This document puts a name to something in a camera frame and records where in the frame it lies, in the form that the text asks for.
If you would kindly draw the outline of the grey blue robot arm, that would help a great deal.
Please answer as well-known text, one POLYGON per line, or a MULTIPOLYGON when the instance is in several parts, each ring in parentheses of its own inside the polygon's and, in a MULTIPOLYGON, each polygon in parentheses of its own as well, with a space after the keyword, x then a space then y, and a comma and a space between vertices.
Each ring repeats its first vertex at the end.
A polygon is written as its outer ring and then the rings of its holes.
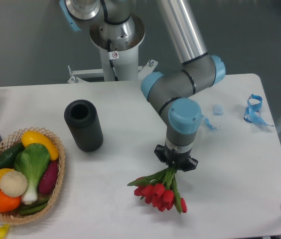
MULTIPOLYGON (((159 160, 177 170, 191 171, 197 160, 190 156, 202 119, 191 96, 224 79, 223 61, 210 55, 186 0, 160 0, 158 9, 182 64, 166 76, 147 74, 141 91, 167 126, 164 145, 155 148, 159 160)), ((139 45, 145 36, 142 20, 131 12, 128 0, 61 0, 59 5, 74 31, 78 20, 92 20, 90 38, 99 48, 105 81, 135 81, 139 70, 139 45)))

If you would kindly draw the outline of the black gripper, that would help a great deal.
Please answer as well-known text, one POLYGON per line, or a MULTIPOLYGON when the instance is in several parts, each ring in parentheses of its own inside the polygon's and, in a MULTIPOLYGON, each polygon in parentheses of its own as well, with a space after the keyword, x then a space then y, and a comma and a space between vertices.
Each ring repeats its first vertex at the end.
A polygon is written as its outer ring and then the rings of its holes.
POLYGON ((180 153, 175 148, 169 149, 167 145, 158 144, 154 150, 155 155, 160 162, 168 167, 174 167, 176 170, 188 172, 195 170, 198 165, 198 160, 190 156, 191 150, 180 153))

